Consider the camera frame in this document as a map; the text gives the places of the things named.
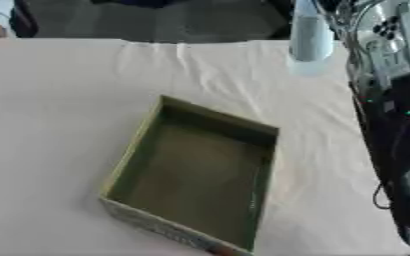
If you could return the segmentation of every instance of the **wrinkled cloth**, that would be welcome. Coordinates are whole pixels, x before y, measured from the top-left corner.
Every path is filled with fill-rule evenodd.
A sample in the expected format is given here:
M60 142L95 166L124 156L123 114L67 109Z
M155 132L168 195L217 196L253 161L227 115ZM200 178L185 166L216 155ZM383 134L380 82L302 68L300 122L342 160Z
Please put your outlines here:
M372 203L346 51L303 78L289 74L287 49L0 40L0 253L207 255L129 227L97 200L161 94L280 127L255 255L409 253Z

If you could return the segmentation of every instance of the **table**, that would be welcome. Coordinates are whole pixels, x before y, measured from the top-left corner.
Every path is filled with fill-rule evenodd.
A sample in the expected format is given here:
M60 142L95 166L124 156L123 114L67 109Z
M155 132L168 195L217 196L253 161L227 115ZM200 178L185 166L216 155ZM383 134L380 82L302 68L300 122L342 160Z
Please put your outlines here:
M97 201L160 94L281 128L256 255L410 252L372 204L345 50L317 78L290 75L286 52L278 41L0 40L0 253L206 255Z

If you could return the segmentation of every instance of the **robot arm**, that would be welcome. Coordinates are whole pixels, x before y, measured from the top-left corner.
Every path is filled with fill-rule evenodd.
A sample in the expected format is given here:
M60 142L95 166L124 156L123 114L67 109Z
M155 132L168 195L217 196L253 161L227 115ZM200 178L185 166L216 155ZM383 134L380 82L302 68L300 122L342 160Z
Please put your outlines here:
M410 245L410 0L314 0L349 51L347 71L376 174Z

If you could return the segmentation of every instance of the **box side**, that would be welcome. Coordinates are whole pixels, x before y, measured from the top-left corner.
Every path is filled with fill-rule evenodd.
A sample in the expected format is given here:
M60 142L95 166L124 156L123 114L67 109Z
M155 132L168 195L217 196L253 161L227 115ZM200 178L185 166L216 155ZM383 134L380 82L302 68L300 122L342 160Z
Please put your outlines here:
M250 203L248 235L246 244L250 251L253 251L255 245L256 234L258 232L259 225L262 221L264 211L266 208L266 200L271 185L271 177L273 172L273 166L275 163L275 152L271 151L271 156L268 161L264 162L262 168L257 173L257 178L254 180L254 191L252 195L252 202Z
M142 210L100 198L107 211L115 218L131 224L134 227L162 235L168 239L204 250L210 253L225 252L228 256L252 256L252 253L232 244L215 239L188 227L167 221Z
M169 96L162 96L161 101L164 107L173 107L179 110L185 110L202 117L215 119L217 121L233 124L235 127L243 127L266 135L278 136L278 128L255 122L242 117L237 117L228 113L212 110L190 102L175 99Z
M150 111L149 116L143 119L135 136L131 139L130 144L127 147L126 152L124 153L123 157L118 162L116 167L113 169L112 173L108 176L106 181L103 183L100 189L99 197L107 198L107 195L113 189L113 186L115 185L116 181L122 175L127 163L132 158L132 155L135 153L138 146L141 144L144 138L144 135L149 130L149 128L152 126L152 124L156 121L157 116L160 113L161 109L162 109L162 102L161 100L159 100L156 106Z

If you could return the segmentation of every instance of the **open box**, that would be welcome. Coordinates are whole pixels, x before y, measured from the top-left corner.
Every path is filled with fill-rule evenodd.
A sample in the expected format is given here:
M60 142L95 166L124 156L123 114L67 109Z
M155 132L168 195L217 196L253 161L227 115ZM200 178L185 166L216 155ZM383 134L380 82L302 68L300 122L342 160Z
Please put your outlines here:
M215 254L251 255L277 136L162 96L100 199L134 226Z

